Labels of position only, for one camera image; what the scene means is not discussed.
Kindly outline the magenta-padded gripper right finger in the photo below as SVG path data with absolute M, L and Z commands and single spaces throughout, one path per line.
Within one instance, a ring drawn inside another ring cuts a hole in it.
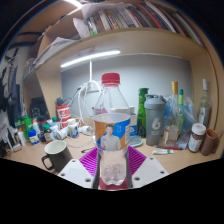
M 168 175 L 155 157 L 146 157 L 137 149 L 128 147 L 128 186 L 141 188 Z

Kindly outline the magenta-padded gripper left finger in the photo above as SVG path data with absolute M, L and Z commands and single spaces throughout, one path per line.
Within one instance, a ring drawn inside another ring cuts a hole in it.
M 97 160 L 97 149 L 94 148 L 80 159 L 71 159 L 58 176 L 83 188 L 97 189 L 99 185 Z

